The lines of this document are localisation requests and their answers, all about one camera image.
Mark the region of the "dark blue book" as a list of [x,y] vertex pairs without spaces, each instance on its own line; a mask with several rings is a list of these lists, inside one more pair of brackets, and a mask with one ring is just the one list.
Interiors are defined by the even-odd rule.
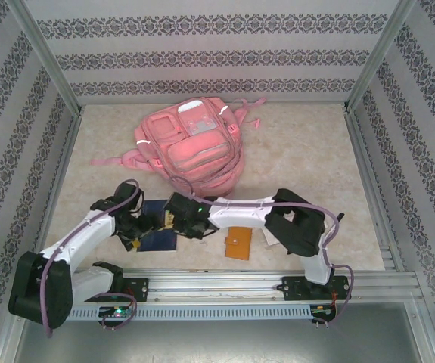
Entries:
[[173,214],[164,210],[166,200],[146,200],[143,204],[145,214],[155,214],[163,222],[159,231],[152,231],[139,242],[137,251],[157,252],[176,250],[177,234],[172,230]]

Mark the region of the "pink backpack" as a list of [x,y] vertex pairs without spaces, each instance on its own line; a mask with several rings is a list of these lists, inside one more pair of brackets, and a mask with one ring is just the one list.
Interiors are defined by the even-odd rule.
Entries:
[[243,100],[232,110],[216,97],[183,101],[146,116],[134,131],[134,149],[91,164],[155,172],[181,191],[225,197],[244,170],[244,118],[249,109],[265,102]]

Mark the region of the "brown leather wallet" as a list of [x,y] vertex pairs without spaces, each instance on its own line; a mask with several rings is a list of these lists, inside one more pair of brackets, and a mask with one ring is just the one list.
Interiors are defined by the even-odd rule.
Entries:
[[251,241],[251,228],[230,227],[225,239],[225,257],[248,261]]

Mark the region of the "left controller board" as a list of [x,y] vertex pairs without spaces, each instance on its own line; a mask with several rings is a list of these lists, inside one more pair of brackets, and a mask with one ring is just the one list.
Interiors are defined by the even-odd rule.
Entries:
[[98,311],[99,318],[128,318],[133,313],[131,306],[102,306]]

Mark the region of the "controller board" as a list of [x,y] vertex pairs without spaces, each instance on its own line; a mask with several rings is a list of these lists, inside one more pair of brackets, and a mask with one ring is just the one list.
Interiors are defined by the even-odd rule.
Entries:
[[98,311],[99,318],[128,318],[133,313],[131,306],[102,306]]
[[336,306],[330,305],[311,305],[311,315],[314,322],[324,324],[334,320],[337,316]]

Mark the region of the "grey metal front panel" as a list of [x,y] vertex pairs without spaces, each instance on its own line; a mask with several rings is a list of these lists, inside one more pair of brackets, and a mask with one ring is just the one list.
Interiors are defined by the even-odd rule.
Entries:
[[52,337],[14,319],[0,363],[435,363],[435,331],[419,302],[354,304],[328,325],[135,321],[107,332],[69,321]]

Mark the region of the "right controller board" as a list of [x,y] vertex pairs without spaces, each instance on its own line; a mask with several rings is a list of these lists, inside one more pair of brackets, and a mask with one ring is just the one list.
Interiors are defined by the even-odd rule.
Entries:
[[311,315],[314,322],[324,324],[334,320],[337,316],[336,306],[330,305],[311,305]]

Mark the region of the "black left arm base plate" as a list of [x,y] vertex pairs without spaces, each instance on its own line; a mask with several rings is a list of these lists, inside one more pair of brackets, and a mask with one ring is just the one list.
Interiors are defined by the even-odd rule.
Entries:
[[147,278],[124,278],[121,292],[133,296],[138,303],[145,303],[148,299],[148,285]]

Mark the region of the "aluminium mounting rail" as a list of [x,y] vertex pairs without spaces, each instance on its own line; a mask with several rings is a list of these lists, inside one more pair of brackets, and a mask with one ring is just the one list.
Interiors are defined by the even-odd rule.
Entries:
[[[129,278],[149,280],[148,303],[251,304],[282,302],[275,289],[284,276],[302,271],[157,270],[127,269]],[[424,301],[414,272],[358,271],[354,274],[351,303],[411,303]]]

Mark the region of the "left aluminium side rail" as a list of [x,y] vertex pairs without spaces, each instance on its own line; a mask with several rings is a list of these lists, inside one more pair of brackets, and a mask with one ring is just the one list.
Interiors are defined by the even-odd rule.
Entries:
[[83,107],[80,112],[74,116],[71,125],[67,130],[61,155],[58,159],[56,173],[54,174],[54,178],[51,182],[50,193],[48,195],[48,199],[46,200],[45,208],[42,213],[42,219],[39,223],[39,230],[36,233],[35,240],[33,241],[33,245],[30,249],[32,252],[38,252],[44,248],[45,240],[48,236],[49,228],[51,226],[51,220],[57,206],[57,199],[61,192],[62,184],[64,182],[64,177],[66,175],[67,167],[70,162],[74,144],[76,142],[79,127],[82,122],[84,110],[85,108]]

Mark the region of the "aluminium side rail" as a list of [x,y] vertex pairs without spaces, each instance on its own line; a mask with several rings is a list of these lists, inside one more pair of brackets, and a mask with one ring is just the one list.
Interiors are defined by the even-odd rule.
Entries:
[[406,268],[404,267],[399,254],[393,229],[387,217],[387,212],[380,195],[377,181],[374,177],[372,164],[368,157],[363,137],[359,131],[358,123],[354,114],[345,107],[343,108],[343,114],[359,168],[365,198],[371,213],[371,220],[377,235],[379,247],[381,250],[387,250],[390,253],[390,259],[393,261],[393,264],[385,262],[384,265],[387,270],[405,272]]
[[80,112],[74,116],[71,125],[67,130],[61,155],[58,159],[56,173],[54,174],[54,178],[51,182],[50,193],[48,195],[48,199],[46,200],[45,208],[42,213],[42,219],[39,223],[39,230],[36,233],[35,240],[33,241],[33,245],[30,249],[32,252],[38,252],[44,248],[45,240],[48,236],[49,228],[51,226],[51,220],[57,206],[57,199],[61,192],[62,184],[64,182],[64,177],[66,175],[67,167],[70,162],[74,144],[76,142],[79,127],[82,122],[84,110],[85,108],[83,107]]

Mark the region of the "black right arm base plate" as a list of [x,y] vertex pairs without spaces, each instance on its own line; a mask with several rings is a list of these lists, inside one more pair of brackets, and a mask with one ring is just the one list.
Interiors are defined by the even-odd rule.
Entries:
[[302,276],[284,276],[276,287],[283,293],[285,301],[345,300],[350,283],[346,276],[332,276],[326,285],[312,283]]

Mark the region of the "left aluminium frame post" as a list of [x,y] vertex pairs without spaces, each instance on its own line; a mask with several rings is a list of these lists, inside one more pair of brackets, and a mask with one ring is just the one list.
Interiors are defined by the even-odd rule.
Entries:
[[48,42],[43,36],[39,25],[37,24],[33,15],[31,15],[26,2],[24,0],[5,1],[24,34],[30,41],[31,46],[36,52],[42,65],[47,70],[48,75],[54,82],[59,94],[63,98],[70,112],[73,116],[78,116],[82,107],[77,101],[76,95],[70,87],[70,84],[67,81],[59,63],[57,62],[55,55],[50,49]]

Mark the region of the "aluminium frame post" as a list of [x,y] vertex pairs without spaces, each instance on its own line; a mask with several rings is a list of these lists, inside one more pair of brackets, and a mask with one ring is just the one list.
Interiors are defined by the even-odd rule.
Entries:
[[386,57],[390,46],[393,44],[393,40],[396,38],[416,2],[417,0],[398,0],[393,13],[390,15],[383,32],[355,82],[350,96],[343,104],[346,112],[354,110],[360,102],[375,72]]
[[48,75],[54,82],[59,94],[63,98],[70,112],[73,116],[78,116],[82,107],[77,101],[76,95],[70,87],[70,84],[67,81],[59,63],[57,62],[55,55],[50,49],[48,42],[43,36],[39,25],[37,24],[33,15],[31,15],[26,2],[24,0],[5,1],[24,34],[30,41],[31,46],[36,52],[42,65],[47,70]]

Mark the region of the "right aluminium frame post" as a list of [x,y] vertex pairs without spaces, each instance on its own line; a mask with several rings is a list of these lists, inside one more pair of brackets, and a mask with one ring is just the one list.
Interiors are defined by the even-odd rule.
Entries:
[[350,96],[343,104],[346,112],[354,110],[360,102],[375,72],[386,57],[390,46],[393,44],[393,40],[396,38],[416,2],[417,0],[398,0],[393,13],[390,15],[383,32],[355,82]]

